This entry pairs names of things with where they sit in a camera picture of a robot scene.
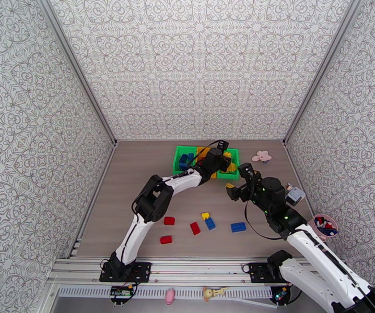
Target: green plastic tray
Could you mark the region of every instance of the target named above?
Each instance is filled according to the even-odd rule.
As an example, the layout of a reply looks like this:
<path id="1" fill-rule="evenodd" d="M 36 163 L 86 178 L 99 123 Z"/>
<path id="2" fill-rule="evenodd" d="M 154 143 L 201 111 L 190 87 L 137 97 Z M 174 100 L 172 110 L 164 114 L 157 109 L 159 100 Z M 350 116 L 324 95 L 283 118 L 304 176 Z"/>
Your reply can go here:
<path id="1" fill-rule="evenodd" d="M 177 146 L 176 147 L 176 152 L 174 154 L 174 159 L 173 159 L 173 174 L 179 174 L 179 173 L 183 172 L 183 171 L 179 170 L 180 157 L 183 154 L 188 154 L 188 153 L 193 153 L 194 155 L 196 155 L 196 153 L 197 153 L 196 149 L 197 149 L 197 147 L 188 147 L 188 146 Z M 240 159 L 239 159 L 239 156 L 238 156 L 238 149 L 228 148 L 226 152 L 231 153 L 231 161 L 236 165 L 236 167 L 238 167 L 240 165 Z M 238 180 L 239 177 L 240 177 L 240 173 L 238 172 L 237 169 L 236 169 L 235 172 L 230 172 L 230 173 L 223 173 L 223 172 L 220 172 L 220 171 L 217 172 L 217 178 L 221 178 L 221 179 Z"/>
<path id="2" fill-rule="evenodd" d="M 196 147 L 187 147 L 187 146 L 177 146 L 176 153 L 174 154 L 173 159 L 173 175 L 182 173 L 183 171 L 179 169 L 179 160 L 183 154 L 193 153 L 193 156 L 196 156 Z"/>

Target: blue lego brick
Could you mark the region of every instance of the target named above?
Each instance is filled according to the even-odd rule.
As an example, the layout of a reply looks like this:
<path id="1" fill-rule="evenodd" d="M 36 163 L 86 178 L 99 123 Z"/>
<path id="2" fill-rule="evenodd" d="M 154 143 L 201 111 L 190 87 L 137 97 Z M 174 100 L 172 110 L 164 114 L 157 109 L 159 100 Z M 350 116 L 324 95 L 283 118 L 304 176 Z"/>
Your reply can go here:
<path id="1" fill-rule="evenodd" d="M 206 226 L 208 226 L 209 230 L 213 230 L 216 227 L 214 221 L 212 220 L 212 218 L 206 219 L 205 220 L 205 224 L 206 224 Z"/>
<path id="2" fill-rule="evenodd" d="M 245 231 L 245 223 L 241 222 L 241 223 L 231 224 L 231 231 L 233 233 Z"/>
<path id="3" fill-rule="evenodd" d="M 182 154 L 179 160 L 179 169 L 185 171 L 188 169 L 188 163 L 193 159 L 193 153 Z"/>

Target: black mounting plate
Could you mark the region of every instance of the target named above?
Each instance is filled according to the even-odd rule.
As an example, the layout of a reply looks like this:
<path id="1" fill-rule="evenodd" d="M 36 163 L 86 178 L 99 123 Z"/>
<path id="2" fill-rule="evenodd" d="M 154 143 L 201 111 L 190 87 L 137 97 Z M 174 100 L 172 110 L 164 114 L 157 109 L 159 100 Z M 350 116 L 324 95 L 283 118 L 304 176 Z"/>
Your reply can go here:
<path id="1" fill-rule="evenodd" d="M 267 267 L 267 262 L 250 262 L 248 266 L 251 283 L 287 283 L 279 275 L 272 276 Z"/>
<path id="2" fill-rule="evenodd" d="M 102 271 L 100 273 L 100 282 L 148 282 L 150 279 L 151 262 L 135 262 L 131 271 L 128 275 L 119 277 L 114 274 L 114 270 L 109 263 L 106 261 L 103 264 Z"/>

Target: pink figurine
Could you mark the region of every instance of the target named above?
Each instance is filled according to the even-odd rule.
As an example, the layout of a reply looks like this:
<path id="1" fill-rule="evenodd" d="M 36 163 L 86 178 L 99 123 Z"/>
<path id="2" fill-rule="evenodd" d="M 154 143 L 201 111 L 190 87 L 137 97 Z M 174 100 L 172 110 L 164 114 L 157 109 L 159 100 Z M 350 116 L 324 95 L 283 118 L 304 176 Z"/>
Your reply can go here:
<path id="1" fill-rule="evenodd" d="M 258 151 L 257 155 L 251 158 L 252 161 L 257 162 L 257 161 L 262 161 L 264 164 L 269 162 L 272 159 L 272 156 L 269 155 L 268 151 Z"/>
<path id="2" fill-rule="evenodd" d="M 174 291 L 173 288 L 167 290 L 166 292 L 166 304 L 167 305 L 170 305 L 173 303 L 175 294 L 176 292 Z"/>

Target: blue object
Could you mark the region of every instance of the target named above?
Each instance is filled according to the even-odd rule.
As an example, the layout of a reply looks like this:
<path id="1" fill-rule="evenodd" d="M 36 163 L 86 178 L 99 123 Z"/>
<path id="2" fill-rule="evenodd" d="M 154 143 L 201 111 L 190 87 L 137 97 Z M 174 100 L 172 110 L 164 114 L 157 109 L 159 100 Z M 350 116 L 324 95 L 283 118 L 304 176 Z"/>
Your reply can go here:
<path id="1" fill-rule="evenodd" d="M 245 231 L 245 224 L 244 224 L 244 222 L 231 224 L 231 231 L 233 233 L 244 232 Z"/>
<path id="2" fill-rule="evenodd" d="M 179 160 L 179 169 L 185 171 L 188 169 L 188 163 L 193 160 L 193 153 L 182 154 Z"/>
<path id="3" fill-rule="evenodd" d="M 319 227 L 317 227 L 317 228 L 321 233 L 323 233 L 325 236 L 329 236 L 329 237 L 334 236 L 338 233 L 337 230 L 334 230 L 332 228 L 331 229 L 329 229 L 329 228 L 319 228 Z"/>
<path id="4" fill-rule="evenodd" d="M 206 226 L 208 226 L 209 230 L 213 230 L 216 227 L 214 221 L 212 220 L 212 218 L 206 219 L 205 220 L 205 224 L 206 224 Z"/>

